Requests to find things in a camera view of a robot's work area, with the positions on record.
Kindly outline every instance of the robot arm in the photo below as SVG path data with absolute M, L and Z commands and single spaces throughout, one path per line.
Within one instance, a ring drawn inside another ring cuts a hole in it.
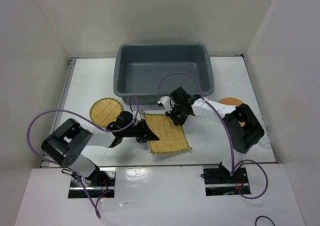
M 113 148 L 120 144 L 123 138 L 135 137 L 138 143 L 147 140 L 159 140 L 148 127 L 143 113 L 138 114 L 137 121 L 125 130 L 117 131 L 132 122 L 133 115 L 128 111 L 122 111 L 114 122 L 106 129 L 117 132 L 89 131 L 83 128 L 77 121 L 69 118 L 42 143 L 41 148 L 62 168 L 69 168 L 78 172 L 90 185 L 94 185 L 100 179 L 108 181 L 104 171 L 91 160 L 81 154 L 87 145 Z
M 236 165 L 244 159 L 249 149 L 258 143 L 265 134 L 248 105 L 243 103 L 240 106 L 230 106 L 210 101 L 207 98 L 203 100 L 198 94 L 190 96 L 182 87 L 177 88 L 170 96 L 161 97 L 158 105 L 164 106 L 165 114 L 177 126 L 182 126 L 189 115 L 201 116 L 221 123 L 217 114 L 206 102 L 216 109 L 227 127 L 233 144 L 234 164 Z M 230 154 L 220 163 L 219 168 L 224 176 L 228 177 L 232 169 Z

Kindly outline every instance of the square woven placemat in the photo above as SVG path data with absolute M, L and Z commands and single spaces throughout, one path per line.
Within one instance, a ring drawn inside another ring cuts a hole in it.
M 165 114 L 146 113 L 145 121 L 152 132 L 160 138 L 158 141 L 147 142 L 152 154 L 175 154 L 192 150 L 184 129 L 175 126 Z

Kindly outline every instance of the round woven placemat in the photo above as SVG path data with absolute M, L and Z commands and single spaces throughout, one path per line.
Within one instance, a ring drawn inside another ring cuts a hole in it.
M 235 97 L 225 97 L 221 99 L 219 103 L 224 105 L 239 106 L 244 102 L 242 102 L 240 99 L 237 99 Z M 242 127 L 245 125 L 245 122 L 239 122 L 239 123 Z
M 90 119 L 98 126 L 105 128 L 117 119 L 123 110 L 121 103 L 111 97 L 99 99 L 90 109 Z

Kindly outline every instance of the plastic container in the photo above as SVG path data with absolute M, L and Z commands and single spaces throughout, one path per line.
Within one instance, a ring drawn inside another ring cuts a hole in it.
M 136 95 L 141 105 L 158 103 L 158 84 L 171 73 L 186 73 L 193 76 L 205 96 L 214 90 L 214 74 L 210 57 L 202 43 L 182 44 L 123 44 L 115 60 L 113 75 L 114 94 L 129 104 L 131 95 Z M 199 94 L 196 84 L 184 75 L 166 78 L 160 87 L 160 95 L 168 96 L 178 87 L 191 96 Z

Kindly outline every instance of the glossy white surface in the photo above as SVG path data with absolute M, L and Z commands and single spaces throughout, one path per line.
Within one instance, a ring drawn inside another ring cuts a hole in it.
M 204 43 L 244 54 L 272 0 L 37 0 L 70 57 L 115 56 L 124 43 Z
M 211 64 L 215 91 L 207 98 L 219 101 L 222 98 L 235 97 L 250 105 L 256 115 L 261 114 L 243 58 L 212 57 Z M 111 97 L 122 102 L 124 109 L 129 110 L 129 106 L 114 94 L 114 67 L 114 58 L 78 59 L 63 108 L 89 118 L 90 108 L 94 102 Z M 147 112 L 163 113 L 162 108 L 157 105 L 142 107 Z M 71 117 L 73 116 L 63 113 L 60 124 Z M 88 124 L 82 119 L 79 119 L 79 122 Z M 220 123 L 203 117 L 190 116 L 183 128 L 193 149 L 192 152 L 152 155 L 147 144 L 139 144 L 135 138 L 124 138 L 122 143 L 114 148 L 87 146 L 82 152 L 98 166 L 219 164 L 230 153 L 227 134 Z M 248 152 L 247 158 L 257 162 L 275 161 L 270 145 L 266 148 L 255 145 Z
M 319 225 L 320 0 L 274 0 L 244 57 L 306 225 Z
M 252 193 L 258 195 L 264 176 L 255 165 L 246 168 Z M 67 198 L 70 177 L 60 169 L 33 169 L 15 226 L 253 226 L 259 215 L 277 226 L 304 226 L 285 167 L 263 168 L 269 189 L 256 200 L 206 196 L 201 166 L 118 168 L 114 198 L 98 206 L 101 219 L 87 198 Z
M 57 107 L 68 59 L 36 0 L 0 0 L 0 17 L 0 225 L 12 226 L 31 169 L 40 164 L 27 146 L 28 124 Z M 39 152 L 52 119 L 32 130 Z

